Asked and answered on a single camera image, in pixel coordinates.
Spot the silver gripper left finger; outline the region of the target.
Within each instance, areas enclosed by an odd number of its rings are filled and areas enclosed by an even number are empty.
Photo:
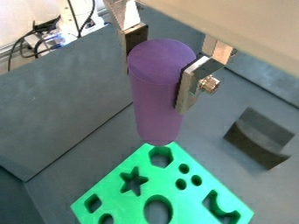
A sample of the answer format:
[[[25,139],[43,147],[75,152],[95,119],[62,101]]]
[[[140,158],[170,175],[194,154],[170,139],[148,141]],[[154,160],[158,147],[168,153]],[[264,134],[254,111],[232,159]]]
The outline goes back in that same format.
[[[142,22],[136,0],[104,0],[104,5],[116,26],[124,56],[124,69],[128,72],[127,57],[132,49],[147,41],[148,25]]]

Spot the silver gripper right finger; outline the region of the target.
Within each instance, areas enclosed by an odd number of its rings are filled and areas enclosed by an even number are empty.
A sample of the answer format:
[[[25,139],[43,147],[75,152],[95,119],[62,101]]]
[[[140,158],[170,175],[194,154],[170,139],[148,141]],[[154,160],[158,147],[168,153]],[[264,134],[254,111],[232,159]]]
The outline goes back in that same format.
[[[212,76],[228,63],[234,47],[207,35],[200,55],[182,70],[175,109],[183,115],[198,101],[200,93],[214,94],[220,81]]]

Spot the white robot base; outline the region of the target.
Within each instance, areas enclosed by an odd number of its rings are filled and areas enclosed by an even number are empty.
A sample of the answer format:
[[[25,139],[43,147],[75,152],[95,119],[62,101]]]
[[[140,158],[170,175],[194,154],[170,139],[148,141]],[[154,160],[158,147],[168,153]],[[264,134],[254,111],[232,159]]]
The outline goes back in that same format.
[[[96,0],[55,0],[59,15],[49,21],[35,24],[33,34],[24,38],[32,50],[47,50],[66,46],[104,27],[98,14]]]

